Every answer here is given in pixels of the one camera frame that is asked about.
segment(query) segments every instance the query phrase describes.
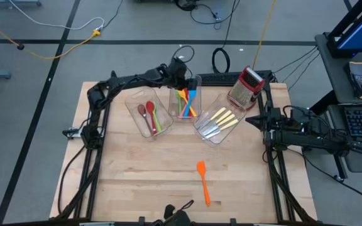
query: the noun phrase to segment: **plastic utensil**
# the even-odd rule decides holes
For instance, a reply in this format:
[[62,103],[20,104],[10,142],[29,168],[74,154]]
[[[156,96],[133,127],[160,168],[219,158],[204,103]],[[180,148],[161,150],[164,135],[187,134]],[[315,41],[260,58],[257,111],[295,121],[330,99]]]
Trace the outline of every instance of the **plastic utensil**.
[[220,108],[220,110],[218,110],[210,119],[204,121],[204,123],[202,123],[202,124],[198,127],[198,130],[203,129],[203,127],[205,127],[206,125],[208,125],[208,123],[210,123],[210,121],[212,121],[212,120],[215,119],[217,116],[219,116],[220,114],[222,114],[225,110],[226,110],[225,107]]
[[193,101],[193,99],[195,98],[195,96],[196,96],[196,90],[188,90],[188,95],[189,95],[189,99],[188,99],[188,104],[187,104],[187,110],[185,110],[185,112],[184,112],[184,116],[188,116],[188,112],[189,112],[189,109],[191,108],[190,106],[191,106],[191,103],[192,103],[192,101]]
[[229,128],[230,126],[233,126],[233,125],[235,125],[235,124],[237,124],[237,123],[238,123],[238,119],[235,119],[235,120],[229,122],[229,124],[223,126],[222,128],[215,130],[214,132],[212,132],[211,134],[207,135],[207,136],[206,136],[205,138],[203,138],[203,139],[209,139],[209,138],[211,138],[212,136],[215,136],[216,134],[219,134],[222,130],[227,129],[227,128]]
[[215,131],[216,129],[218,129],[221,125],[223,125],[224,123],[230,121],[231,119],[234,119],[235,115],[231,114],[229,117],[225,118],[223,121],[219,122],[218,124],[215,124],[211,129],[209,129],[208,131],[205,131],[205,133],[203,134],[204,136],[210,134],[211,132]]
[[[184,99],[185,103],[188,103],[185,92],[183,92],[181,90],[177,90],[177,92],[178,92],[179,96]],[[196,117],[196,113],[195,113],[194,109],[191,106],[189,106],[189,110],[191,111],[192,115],[194,117]]]
[[198,168],[198,173],[202,177],[202,184],[204,186],[206,205],[209,207],[211,205],[211,199],[209,198],[209,192],[207,192],[207,187],[206,187],[206,180],[205,180],[206,167],[205,167],[205,162],[204,161],[198,162],[197,168]]
[[156,105],[152,101],[151,101],[151,104],[153,105],[153,119],[155,120],[157,132],[161,132],[162,128],[160,127],[160,123],[158,122],[157,116],[156,116]]
[[[187,97],[187,100],[189,100],[189,92],[188,92],[187,88],[184,88],[183,91],[185,92],[185,96]],[[191,113],[191,111],[189,110],[189,111],[188,111],[188,117],[191,117],[191,116],[192,116],[192,113]]]
[[146,110],[149,112],[150,117],[151,117],[151,126],[152,126],[152,131],[153,134],[157,133],[156,130],[156,122],[155,122],[155,104],[152,101],[148,101],[146,102]]
[[178,92],[175,92],[175,96],[178,99],[178,115],[181,116],[181,112],[182,112],[182,103],[181,103],[181,97],[178,94]]
[[138,105],[138,112],[139,112],[139,114],[141,114],[141,116],[144,118],[144,120],[145,120],[145,122],[146,122],[146,125],[147,125],[148,128],[149,128],[150,135],[153,135],[153,131],[151,130],[151,127],[150,127],[149,122],[148,122],[148,118],[147,118],[147,116],[146,116],[146,109],[145,109],[145,107],[143,106],[143,104]]
[[210,124],[210,126],[203,132],[203,135],[209,134],[208,131],[212,130],[213,127],[215,127],[219,122],[221,122],[223,119],[225,119],[230,114],[231,114],[231,110],[228,110],[218,120],[216,120],[216,122],[212,122],[212,124]]

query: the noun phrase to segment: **computer monitor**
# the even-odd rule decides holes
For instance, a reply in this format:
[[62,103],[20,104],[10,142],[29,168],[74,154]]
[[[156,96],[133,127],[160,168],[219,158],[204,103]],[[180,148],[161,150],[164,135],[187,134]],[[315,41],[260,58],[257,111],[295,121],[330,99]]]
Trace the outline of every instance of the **computer monitor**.
[[362,52],[362,0],[327,35],[327,46],[334,58],[351,58]]

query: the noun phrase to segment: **white cable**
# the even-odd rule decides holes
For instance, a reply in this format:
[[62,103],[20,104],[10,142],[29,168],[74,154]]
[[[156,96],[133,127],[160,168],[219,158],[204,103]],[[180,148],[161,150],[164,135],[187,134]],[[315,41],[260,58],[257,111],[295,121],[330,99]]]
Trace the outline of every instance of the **white cable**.
[[85,26],[87,26],[89,23],[91,23],[92,21],[94,21],[95,19],[101,19],[102,21],[102,24],[96,28],[96,30],[101,30],[104,26],[104,19],[103,18],[100,18],[100,17],[96,17],[96,18],[93,18],[91,19],[89,22],[87,22],[85,25],[81,26],[80,28],[68,28],[64,25],[54,25],[54,24],[46,24],[46,23],[40,23],[40,22],[37,22],[35,21],[33,18],[31,18],[30,16],[28,16],[25,12],[23,12],[17,5],[15,5],[15,3],[12,1],[12,0],[9,0],[11,2],[11,4],[17,9],[19,10],[23,15],[25,15],[27,18],[29,18],[31,21],[33,21],[34,23],[36,24],[39,24],[39,25],[43,25],[43,26],[52,26],[52,27],[59,27],[59,28],[66,28],[66,29],[70,29],[70,30],[80,30],[82,28],[84,28]]

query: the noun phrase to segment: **metal grater surface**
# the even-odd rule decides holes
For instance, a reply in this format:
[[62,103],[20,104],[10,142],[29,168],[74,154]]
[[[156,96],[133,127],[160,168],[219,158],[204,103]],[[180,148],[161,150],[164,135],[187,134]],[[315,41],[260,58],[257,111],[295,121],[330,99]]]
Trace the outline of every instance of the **metal grater surface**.
[[233,88],[229,93],[229,96],[244,108],[246,106],[249,106],[252,95],[253,92],[245,87],[239,80],[234,84]]

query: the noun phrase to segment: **yellow cable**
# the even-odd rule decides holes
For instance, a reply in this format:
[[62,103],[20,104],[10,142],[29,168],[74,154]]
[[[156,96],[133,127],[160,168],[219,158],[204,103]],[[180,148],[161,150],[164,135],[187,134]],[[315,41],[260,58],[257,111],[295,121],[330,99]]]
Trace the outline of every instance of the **yellow cable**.
[[[8,37],[7,35],[5,35],[1,30],[0,30],[0,35],[2,35],[5,39],[7,39],[8,41],[10,41],[12,44],[16,45],[16,46],[19,46],[19,44],[15,41],[13,41],[10,37]],[[33,53],[32,51],[30,50],[26,50],[26,52],[36,56],[36,57],[39,57],[41,59],[44,59],[44,60],[53,60],[53,59],[58,59],[62,56],[65,56],[66,54],[68,54],[69,52],[71,52],[74,48],[77,48],[78,46],[80,45],[83,45],[85,43],[87,43],[88,41],[90,41],[92,38],[96,37],[96,36],[100,36],[101,35],[101,32],[100,31],[97,31],[97,30],[93,30],[93,34],[90,38],[86,39],[85,41],[77,44],[77,45],[74,45],[73,47],[71,47],[68,51],[66,51],[65,53],[62,53],[61,55],[59,56],[53,56],[53,57],[45,57],[45,56],[40,56],[39,54],[37,53]]]
[[256,58],[258,58],[259,49],[261,48],[263,38],[265,37],[266,29],[268,29],[268,24],[269,24],[270,18],[272,17],[272,12],[273,12],[273,9],[275,8],[275,4],[276,4],[276,0],[273,0],[273,3],[271,4],[271,9],[269,11],[268,19],[266,20],[265,27],[263,28],[263,31],[262,31],[262,36],[261,36],[261,40],[259,41],[258,49],[256,50],[254,63],[252,64],[252,70],[254,70],[254,68],[255,68]]

